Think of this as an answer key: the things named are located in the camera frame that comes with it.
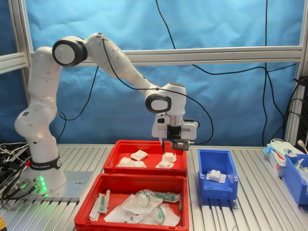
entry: ribbed metal surface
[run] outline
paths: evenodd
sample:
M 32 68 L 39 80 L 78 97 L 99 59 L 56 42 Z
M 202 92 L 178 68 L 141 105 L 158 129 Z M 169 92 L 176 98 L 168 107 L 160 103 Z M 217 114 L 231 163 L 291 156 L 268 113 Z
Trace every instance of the ribbed metal surface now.
M 308 207 L 298 206 L 283 180 L 275 176 L 260 148 L 228 149 L 239 175 L 238 199 L 209 199 L 200 206 L 198 197 L 197 148 L 188 154 L 190 230 L 195 231 L 308 231 Z M 65 170 L 103 172 L 112 145 L 60 145 Z M 58 201 L 9 201 L 0 209 L 8 230 L 73 231 L 80 203 Z

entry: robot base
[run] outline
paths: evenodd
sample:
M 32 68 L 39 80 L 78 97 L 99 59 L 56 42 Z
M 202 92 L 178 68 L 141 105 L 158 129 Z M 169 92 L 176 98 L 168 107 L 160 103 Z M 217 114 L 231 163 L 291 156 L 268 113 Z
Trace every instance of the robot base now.
M 72 201 L 77 202 L 85 193 L 85 189 L 89 184 L 93 172 L 84 171 L 64 171 L 66 177 L 65 184 L 52 192 L 46 192 L 46 194 L 37 194 L 33 192 L 29 196 L 23 197 L 23 199 L 30 200 L 47 200 L 47 201 Z M 17 196 L 23 195 L 24 192 L 19 192 Z

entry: sterile package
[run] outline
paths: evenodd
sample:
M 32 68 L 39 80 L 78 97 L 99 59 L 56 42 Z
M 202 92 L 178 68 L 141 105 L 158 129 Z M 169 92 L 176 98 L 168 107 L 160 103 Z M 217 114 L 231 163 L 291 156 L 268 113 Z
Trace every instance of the sterile package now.
M 176 226 L 179 221 L 180 217 L 174 214 L 169 205 L 161 204 L 153 209 L 139 224 Z
M 134 161 L 134 167 L 146 167 L 143 161 Z
M 100 203 L 99 212 L 106 214 L 109 207 L 110 190 L 107 190 L 106 196 L 100 193 L 98 198 Z
M 100 216 L 99 205 L 100 205 L 99 198 L 96 198 L 94 206 L 93 206 L 93 208 L 90 212 L 90 215 L 89 215 L 90 221 L 97 221 L 98 220 L 98 217 Z
M 271 166 L 274 168 L 278 177 L 284 176 L 285 169 L 285 158 L 284 156 L 279 155 L 273 147 L 268 144 L 268 146 L 264 149 L 264 154 L 269 159 Z
M 285 154 L 287 154 L 289 157 L 296 157 L 296 154 L 304 154 L 300 150 L 293 147 L 289 142 L 274 139 L 271 140 L 270 144 L 275 149 L 275 151 L 283 157 Z
M 169 162 L 175 162 L 177 160 L 177 155 L 175 155 L 174 153 L 165 153 L 163 154 L 163 158 L 162 160 L 166 160 Z
M 297 170 L 299 170 L 299 168 L 301 167 L 300 164 L 303 162 L 303 160 L 304 160 L 304 159 L 300 159 L 300 160 L 298 160 L 298 161 L 294 164 L 294 166 L 295 166 L 295 168 L 296 168 Z
M 130 224 L 137 224 L 138 215 L 126 211 L 122 208 L 122 206 L 116 207 L 114 210 L 109 213 L 104 220 L 106 222 L 117 222 L 117 223 L 130 223 Z
M 156 168 L 172 168 L 174 166 L 173 163 L 167 161 L 167 160 L 162 160 L 159 162 L 159 164 L 156 166 Z
M 220 171 L 211 170 L 207 172 L 206 179 L 224 184 L 226 182 L 226 174 L 222 174 Z
M 135 153 L 133 153 L 132 155 L 130 155 L 131 158 L 135 159 L 135 160 L 143 160 L 148 154 L 144 151 L 137 151 Z
M 128 157 L 123 157 L 117 166 L 118 167 L 134 167 L 134 161 Z
M 136 195 L 130 195 L 123 204 L 122 208 L 134 214 L 150 213 L 155 207 L 163 202 L 163 199 L 156 198 L 150 190 L 142 190 Z
M 180 194 L 172 193 L 172 192 L 154 192 L 157 198 L 163 199 L 168 202 L 178 202 L 180 201 Z

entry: metal plate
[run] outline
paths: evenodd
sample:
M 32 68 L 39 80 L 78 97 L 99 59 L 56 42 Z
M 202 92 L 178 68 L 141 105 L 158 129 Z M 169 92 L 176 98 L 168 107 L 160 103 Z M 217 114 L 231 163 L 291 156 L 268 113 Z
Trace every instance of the metal plate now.
M 103 173 L 103 164 L 112 147 L 59 145 L 65 170 L 93 171 L 80 202 L 61 199 L 9 201 L 0 208 L 0 216 L 8 230 L 75 230 L 75 215 L 96 176 Z M 239 176 L 237 200 L 208 200 L 200 205 L 197 148 L 231 151 Z M 187 165 L 191 231 L 308 231 L 308 206 L 298 206 L 294 202 L 283 180 L 275 176 L 262 148 L 196 146 L 188 152 Z
M 46 200 L 55 200 L 55 198 L 60 198 L 62 202 L 65 201 L 79 201 L 80 197 L 83 195 L 85 188 L 88 186 L 88 182 L 92 176 L 93 172 L 78 172 L 78 171 L 64 171 L 66 177 L 65 184 L 53 191 L 46 194 Z

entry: black connector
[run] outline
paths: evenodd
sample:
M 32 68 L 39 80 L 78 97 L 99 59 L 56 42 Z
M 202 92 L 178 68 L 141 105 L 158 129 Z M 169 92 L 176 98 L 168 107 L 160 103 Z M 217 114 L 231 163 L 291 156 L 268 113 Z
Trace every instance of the black connector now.
M 302 76 L 301 78 L 299 78 L 299 84 L 307 87 L 308 86 L 308 76 Z

